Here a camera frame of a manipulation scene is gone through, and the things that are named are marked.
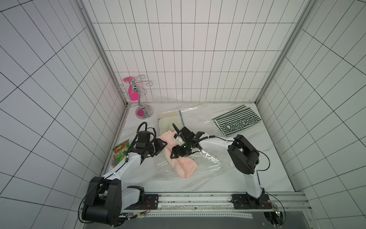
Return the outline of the pink towel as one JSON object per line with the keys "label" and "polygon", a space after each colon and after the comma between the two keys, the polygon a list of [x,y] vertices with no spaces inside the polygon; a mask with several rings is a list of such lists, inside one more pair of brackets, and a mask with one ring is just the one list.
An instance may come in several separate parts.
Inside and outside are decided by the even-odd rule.
{"label": "pink towel", "polygon": [[178,144],[174,141],[175,134],[175,131],[172,132],[171,130],[168,130],[158,137],[167,143],[167,146],[163,149],[163,155],[166,157],[168,163],[172,166],[173,170],[180,178],[189,178],[197,169],[198,165],[190,157],[170,157],[173,147],[178,146]]}

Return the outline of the light green towel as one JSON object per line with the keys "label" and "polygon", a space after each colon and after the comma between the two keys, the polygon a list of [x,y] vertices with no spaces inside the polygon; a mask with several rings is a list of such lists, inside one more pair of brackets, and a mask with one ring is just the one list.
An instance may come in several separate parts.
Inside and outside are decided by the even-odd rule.
{"label": "light green towel", "polygon": [[174,132],[175,129],[173,127],[173,124],[178,128],[178,130],[181,130],[184,127],[184,124],[182,122],[182,119],[180,116],[167,116],[163,117],[158,120],[159,125],[159,134],[162,135],[166,133],[167,131]]}

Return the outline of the clear plastic vacuum bag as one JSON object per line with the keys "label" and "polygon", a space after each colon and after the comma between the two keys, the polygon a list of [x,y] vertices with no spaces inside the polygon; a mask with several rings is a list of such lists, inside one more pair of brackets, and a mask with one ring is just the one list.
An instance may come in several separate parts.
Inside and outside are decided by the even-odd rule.
{"label": "clear plastic vacuum bag", "polygon": [[[162,181],[193,179],[222,174],[234,165],[223,148],[223,134],[213,122],[213,119],[230,109],[225,104],[153,104],[155,114],[150,123],[158,127],[163,140],[168,142],[162,153],[154,158],[147,159],[140,167],[139,173],[148,179]],[[204,133],[204,136],[214,136],[219,146],[203,146],[199,143],[188,156],[171,159],[171,150],[177,143],[174,140],[175,129],[188,128],[190,131]]]}

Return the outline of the blue and cream towel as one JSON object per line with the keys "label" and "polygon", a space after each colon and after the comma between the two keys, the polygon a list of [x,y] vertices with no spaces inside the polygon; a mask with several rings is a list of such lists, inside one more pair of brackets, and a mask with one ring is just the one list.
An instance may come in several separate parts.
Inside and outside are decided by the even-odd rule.
{"label": "blue and cream towel", "polygon": [[161,112],[157,115],[158,120],[173,120],[183,122],[182,113],[180,110],[170,110]]}

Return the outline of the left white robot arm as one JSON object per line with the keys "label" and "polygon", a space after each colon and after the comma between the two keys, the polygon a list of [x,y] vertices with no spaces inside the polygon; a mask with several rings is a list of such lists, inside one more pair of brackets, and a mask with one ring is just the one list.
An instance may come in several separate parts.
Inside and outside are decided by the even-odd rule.
{"label": "left white robot arm", "polygon": [[167,145],[166,141],[157,138],[155,131],[138,132],[121,162],[102,177],[94,177],[90,181],[78,208],[78,220],[85,224],[102,223],[118,227],[130,219],[121,217],[124,209],[132,205],[150,207],[143,187],[122,189],[122,184],[145,159],[158,155]]}

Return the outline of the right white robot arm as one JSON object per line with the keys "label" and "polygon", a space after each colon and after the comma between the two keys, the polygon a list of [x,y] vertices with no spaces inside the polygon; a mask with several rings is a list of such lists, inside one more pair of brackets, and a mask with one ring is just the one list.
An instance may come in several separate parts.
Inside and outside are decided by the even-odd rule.
{"label": "right white robot arm", "polygon": [[174,140],[178,144],[173,147],[170,158],[187,157],[201,151],[216,150],[227,152],[238,171],[243,173],[246,185],[246,195],[260,200],[265,191],[261,187],[255,168],[259,164],[260,152],[243,136],[223,138],[207,135],[205,132],[194,133],[188,128],[173,124],[176,131]]}

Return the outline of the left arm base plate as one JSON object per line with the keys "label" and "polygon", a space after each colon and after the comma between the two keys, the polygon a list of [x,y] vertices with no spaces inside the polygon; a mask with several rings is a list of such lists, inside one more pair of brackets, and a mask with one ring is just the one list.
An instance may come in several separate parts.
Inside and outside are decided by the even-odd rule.
{"label": "left arm base plate", "polygon": [[159,195],[158,194],[145,194],[143,199],[138,200],[137,203],[130,205],[125,208],[124,211],[127,210],[157,210],[159,203]]}

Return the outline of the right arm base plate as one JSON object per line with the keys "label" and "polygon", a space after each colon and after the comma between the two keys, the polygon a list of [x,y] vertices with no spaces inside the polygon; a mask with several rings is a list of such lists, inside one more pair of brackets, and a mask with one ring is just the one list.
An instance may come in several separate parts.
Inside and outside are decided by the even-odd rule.
{"label": "right arm base plate", "polygon": [[235,210],[271,210],[273,208],[265,193],[262,193],[259,198],[254,198],[249,194],[233,194],[230,202],[234,205]]}

